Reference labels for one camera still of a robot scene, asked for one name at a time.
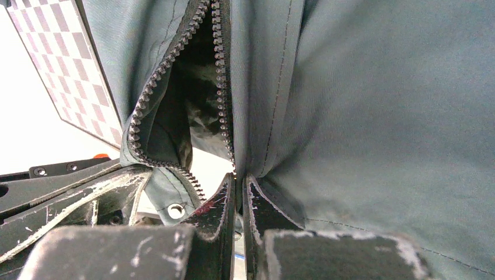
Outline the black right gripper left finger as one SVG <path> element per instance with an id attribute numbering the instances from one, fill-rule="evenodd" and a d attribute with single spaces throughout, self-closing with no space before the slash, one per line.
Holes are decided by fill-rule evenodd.
<path id="1" fill-rule="evenodd" d="M 174 226 L 64 226 L 34 247 L 20 279 L 232 279 L 235 180 Z"/>

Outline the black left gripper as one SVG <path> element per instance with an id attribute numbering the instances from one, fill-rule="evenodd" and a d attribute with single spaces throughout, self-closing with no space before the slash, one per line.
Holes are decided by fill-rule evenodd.
<path id="1" fill-rule="evenodd" d="M 96 157 L 2 174 L 1 214 L 15 216 L 1 225 L 1 262 L 12 259 L 57 226 L 81 221 L 95 226 L 100 216 L 113 217 L 117 211 L 122 213 L 122 224 L 135 224 L 141 192 L 152 169 L 120 169 L 118 162 L 108 161 L 109 157 Z"/>

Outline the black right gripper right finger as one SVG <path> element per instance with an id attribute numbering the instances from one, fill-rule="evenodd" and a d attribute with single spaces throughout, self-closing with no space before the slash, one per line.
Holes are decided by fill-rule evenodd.
<path id="1" fill-rule="evenodd" d="M 244 179 L 243 223 L 248 279 L 432 279 L 417 247 L 362 230 L 305 230 Z"/>

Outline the grey gradient hooded jacket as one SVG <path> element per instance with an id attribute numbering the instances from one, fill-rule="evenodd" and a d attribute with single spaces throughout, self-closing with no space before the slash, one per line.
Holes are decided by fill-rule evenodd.
<path id="1" fill-rule="evenodd" d="M 199 149 L 306 230 L 414 241 L 494 278 L 493 1 L 83 1 L 162 222 Z"/>

